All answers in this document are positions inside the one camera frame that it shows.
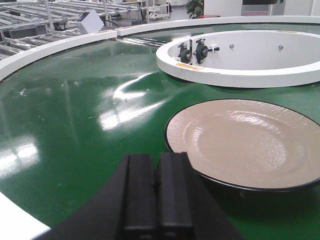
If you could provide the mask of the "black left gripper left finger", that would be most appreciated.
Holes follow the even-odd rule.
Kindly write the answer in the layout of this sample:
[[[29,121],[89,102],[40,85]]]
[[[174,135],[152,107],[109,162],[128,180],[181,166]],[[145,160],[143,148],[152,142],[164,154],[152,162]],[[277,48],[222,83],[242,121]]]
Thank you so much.
[[[154,165],[149,154],[123,156],[118,167],[80,209],[39,240],[154,240]]]

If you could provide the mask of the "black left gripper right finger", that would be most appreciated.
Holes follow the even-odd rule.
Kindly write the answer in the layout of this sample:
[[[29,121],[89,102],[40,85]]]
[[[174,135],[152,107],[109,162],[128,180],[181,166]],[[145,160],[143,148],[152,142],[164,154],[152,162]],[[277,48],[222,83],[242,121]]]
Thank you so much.
[[[163,152],[157,165],[161,240],[242,240],[185,152]]]

